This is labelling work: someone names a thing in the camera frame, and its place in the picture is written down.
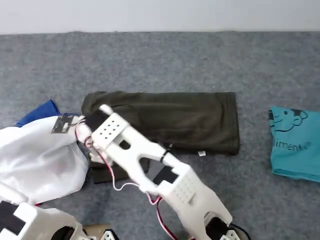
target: label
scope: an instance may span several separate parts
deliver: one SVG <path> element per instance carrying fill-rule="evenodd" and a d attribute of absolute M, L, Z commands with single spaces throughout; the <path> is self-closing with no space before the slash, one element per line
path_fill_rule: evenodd
<path fill-rule="evenodd" d="M 74 116 L 58 116 L 51 130 L 52 134 L 66 134 L 72 124 Z"/>
<path fill-rule="evenodd" d="M 206 151 L 198 151 L 199 157 L 203 157 L 206 155 Z"/>

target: blue cloth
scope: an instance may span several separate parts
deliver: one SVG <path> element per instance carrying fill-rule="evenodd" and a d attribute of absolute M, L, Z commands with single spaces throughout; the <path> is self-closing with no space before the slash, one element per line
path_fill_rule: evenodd
<path fill-rule="evenodd" d="M 320 182 L 320 112 L 272 107 L 272 172 Z"/>
<path fill-rule="evenodd" d="M 51 99 L 45 102 L 44 104 L 38 106 L 35 110 L 29 112 L 26 116 L 20 119 L 15 127 L 21 128 L 22 126 L 31 123 L 38 119 L 49 118 L 53 116 L 61 115 L 58 107 Z"/>

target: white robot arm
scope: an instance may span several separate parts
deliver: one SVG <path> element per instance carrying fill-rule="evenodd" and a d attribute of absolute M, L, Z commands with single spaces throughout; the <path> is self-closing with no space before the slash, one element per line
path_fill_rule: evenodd
<path fill-rule="evenodd" d="M 143 193 L 166 201 L 192 239 L 240 240 L 229 228 L 232 216 L 194 170 L 160 144 L 145 138 L 109 106 L 102 105 L 87 117 L 85 127 L 91 136 L 95 158 L 101 157 L 109 167 L 112 161 L 118 164 Z M 153 181 L 142 170 L 141 158 L 163 163 L 164 168 Z M 0 240 L 100 240 L 86 236 L 82 225 L 73 216 L 57 209 L 41 209 L 21 203 L 24 197 L 12 191 L 6 189 L 4 193 L 20 202 L 0 202 Z M 116 237 L 106 231 L 101 240 L 116 240 Z"/>
<path fill-rule="evenodd" d="M 85 123 L 92 131 L 93 146 L 101 157 L 108 156 L 121 166 L 142 192 L 164 199 L 178 214 L 182 225 L 193 238 L 211 240 L 208 225 L 213 224 L 213 232 L 214 224 L 219 228 L 230 225 L 232 216 L 226 207 L 188 164 L 179 161 L 160 144 L 149 141 L 113 112 L 111 107 L 102 105 Z M 147 178 L 142 170 L 139 164 L 141 158 L 160 161 L 165 165 L 154 181 Z M 217 240 L 228 239 L 228 231 L 222 232 L 224 234 Z"/>

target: gray carpet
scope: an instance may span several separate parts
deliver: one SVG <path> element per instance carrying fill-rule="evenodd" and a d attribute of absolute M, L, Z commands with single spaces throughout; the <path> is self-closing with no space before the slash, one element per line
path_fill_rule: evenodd
<path fill-rule="evenodd" d="M 179 155 L 216 191 L 254 240 L 320 235 L 320 185 L 271 173 L 271 105 L 320 111 L 320 33 L 68 33 L 0 36 L 0 128 L 52 98 L 79 112 L 87 93 L 237 93 L 237 156 Z M 110 223 L 122 240 L 169 239 L 155 208 L 133 186 L 93 185 L 43 207 L 83 224 Z M 167 225 L 183 239 L 164 203 Z"/>

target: black tag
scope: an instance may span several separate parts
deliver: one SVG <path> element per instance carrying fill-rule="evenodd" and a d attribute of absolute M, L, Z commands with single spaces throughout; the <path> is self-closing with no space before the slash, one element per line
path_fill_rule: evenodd
<path fill-rule="evenodd" d="M 75 116 L 59 116 L 52 128 L 52 134 L 66 134 Z"/>

